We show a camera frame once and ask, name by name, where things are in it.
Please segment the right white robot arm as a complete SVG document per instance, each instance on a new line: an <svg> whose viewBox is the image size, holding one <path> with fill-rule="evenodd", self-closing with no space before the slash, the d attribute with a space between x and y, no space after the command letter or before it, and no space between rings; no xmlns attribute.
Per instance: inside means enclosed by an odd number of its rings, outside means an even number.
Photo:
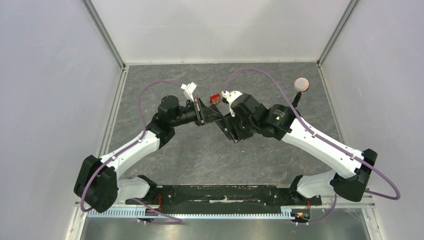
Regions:
<svg viewBox="0 0 424 240"><path fill-rule="evenodd" d="M266 108L240 91L224 91L222 97L229 106L225 115L227 129L236 142L259 134L296 146L331 168L312 176L296 176L288 191L293 203L334 194L351 202L362 200L372 173L369 166L375 164L378 156L375 151L344 145L297 118L287 106L275 104Z"/></svg>

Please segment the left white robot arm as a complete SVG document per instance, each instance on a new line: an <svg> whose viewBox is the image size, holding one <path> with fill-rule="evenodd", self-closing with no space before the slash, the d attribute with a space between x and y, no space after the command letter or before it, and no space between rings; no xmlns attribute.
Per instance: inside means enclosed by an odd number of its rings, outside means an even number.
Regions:
<svg viewBox="0 0 424 240"><path fill-rule="evenodd" d="M175 135L175 127L195 123L197 126L218 123L223 114L213 104L206 106L200 98L181 106L178 98L162 98L149 124L134 139L100 157L87 156L81 165L73 192L80 197L83 212L103 213L117 202L139 198L152 204L157 191L146 177L121 180L120 176L135 163L166 145Z"/></svg>

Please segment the black remote control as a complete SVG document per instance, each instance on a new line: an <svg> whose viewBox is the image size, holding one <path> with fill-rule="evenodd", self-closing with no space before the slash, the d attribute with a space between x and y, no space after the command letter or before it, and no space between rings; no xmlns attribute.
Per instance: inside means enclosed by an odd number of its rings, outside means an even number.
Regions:
<svg viewBox="0 0 424 240"><path fill-rule="evenodd" d="M232 115L230 113L225 114L221 119L217 120L215 123L222 131L222 133L227 137L228 140L237 143L239 141L234 125L231 122Z"/></svg>

